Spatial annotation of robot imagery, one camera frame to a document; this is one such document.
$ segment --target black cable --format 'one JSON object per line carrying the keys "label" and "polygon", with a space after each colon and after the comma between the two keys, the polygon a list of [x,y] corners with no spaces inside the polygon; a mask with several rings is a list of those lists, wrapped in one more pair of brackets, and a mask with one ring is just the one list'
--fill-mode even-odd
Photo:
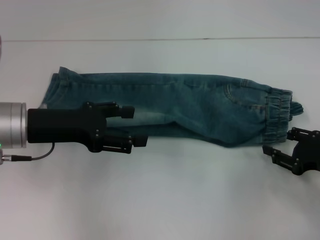
{"label": "black cable", "polygon": [[48,151],[45,155],[42,156],[38,156],[38,157],[33,157],[31,160],[40,160],[40,159],[44,159],[45,157],[48,157],[55,149],[55,143],[52,143],[52,147],[50,149],[50,151]]}

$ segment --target white table surface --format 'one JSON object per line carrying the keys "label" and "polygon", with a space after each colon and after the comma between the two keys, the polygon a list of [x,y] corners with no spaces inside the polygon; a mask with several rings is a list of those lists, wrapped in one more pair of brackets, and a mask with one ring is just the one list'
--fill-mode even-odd
{"label": "white table surface", "polygon": [[[314,21],[318,1],[269,1],[262,5],[263,13],[270,14],[266,17],[259,12],[262,2],[249,0],[251,10],[235,0],[206,1],[224,10],[228,6],[224,13],[229,15],[195,1],[189,1],[188,8],[194,14],[181,11],[187,6],[177,0],[136,0],[131,5],[124,0],[95,0],[92,5],[78,1],[92,8],[96,15],[91,16],[72,11],[73,0],[58,0],[57,5],[42,1],[39,12],[21,0],[4,2],[0,34],[7,41],[319,35],[319,21]],[[120,14],[116,10],[122,5],[133,10]],[[266,6],[280,11],[281,20],[272,18]],[[221,21],[215,22],[219,17],[211,12],[223,17]],[[84,8],[78,13],[85,13]],[[246,13],[256,21],[248,25]],[[119,20],[127,14],[126,22]],[[38,107],[59,66],[78,73],[247,78],[292,90],[305,113],[290,126],[320,130],[320,39],[4,42],[0,102]],[[291,154],[294,145],[289,141],[276,147]],[[40,156],[49,148],[28,144],[5,153]],[[192,139],[152,137],[147,147],[127,155],[90,153],[78,143],[59,143],[43,160],[0,167],[4,240],[318,240],[319,226],[320,172],[295,176],[272,164],[259,146],[228,149]]]}

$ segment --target blue denim jeans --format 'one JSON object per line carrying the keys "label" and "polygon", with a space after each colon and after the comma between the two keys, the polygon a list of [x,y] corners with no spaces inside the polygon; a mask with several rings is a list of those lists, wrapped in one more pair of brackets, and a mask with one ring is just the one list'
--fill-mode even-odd
{"label": "blue denim jeans", "polygon": [[78,74],[61,67],[43,104],[75,109],[83,102],[134,106],[133,119],[108,118],[109,133],[193,138],[225,147],[284,142],[303,112],[292,92],[252,80],[201,74]]}

